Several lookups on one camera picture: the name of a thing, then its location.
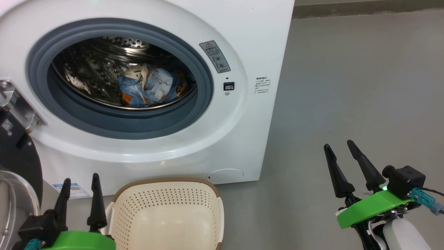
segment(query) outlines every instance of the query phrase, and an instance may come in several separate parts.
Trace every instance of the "metal hinge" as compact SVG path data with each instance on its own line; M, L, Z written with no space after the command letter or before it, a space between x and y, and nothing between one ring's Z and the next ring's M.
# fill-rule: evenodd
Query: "metal hinge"
M0 80L0 109L9 111L28 133L46 122L23 97L11 80Z

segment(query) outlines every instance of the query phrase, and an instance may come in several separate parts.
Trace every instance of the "qr code sticker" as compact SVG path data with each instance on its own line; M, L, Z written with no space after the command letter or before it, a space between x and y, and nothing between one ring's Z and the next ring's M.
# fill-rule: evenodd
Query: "qr code sticker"
M12 124L8 119L6 119L2 125L2 127L4 129L6 129L6 131L10 132L11 129L14 127L14 124Z

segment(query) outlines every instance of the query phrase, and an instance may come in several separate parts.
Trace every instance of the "concrete floor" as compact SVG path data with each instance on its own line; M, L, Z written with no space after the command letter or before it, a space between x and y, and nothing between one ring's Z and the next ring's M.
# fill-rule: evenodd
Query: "concrete floor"
M348 139L380 171L411 165L426 187L444 190L443 23L443 11L292 22L261 180L218 186L223 249L362 249L334 216L344 203L333 193L325 143L359 197L368 191ZM46 185L42 209L56 197ZM88 229L90 205L69 201L70 229ZM444 217L421 207L405 218L442 248Z

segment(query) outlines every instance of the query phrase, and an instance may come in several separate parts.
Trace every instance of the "laundry basket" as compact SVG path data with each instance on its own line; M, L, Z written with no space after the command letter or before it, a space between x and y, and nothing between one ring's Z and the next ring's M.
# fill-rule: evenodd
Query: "laundry basket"
M121 188L106 209L117 250L220 250L224 210L210 182L162 178Z

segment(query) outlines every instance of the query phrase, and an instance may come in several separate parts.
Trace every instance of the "clothes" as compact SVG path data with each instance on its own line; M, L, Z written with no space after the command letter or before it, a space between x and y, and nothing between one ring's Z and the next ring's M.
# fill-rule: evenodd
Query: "clothes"
M135 108L171 101L179 96L176 93L178 86L186 84L184 79L178 76L177 70L170 73L163 68L147 64L129 67L117 80L123 100L128 106Z

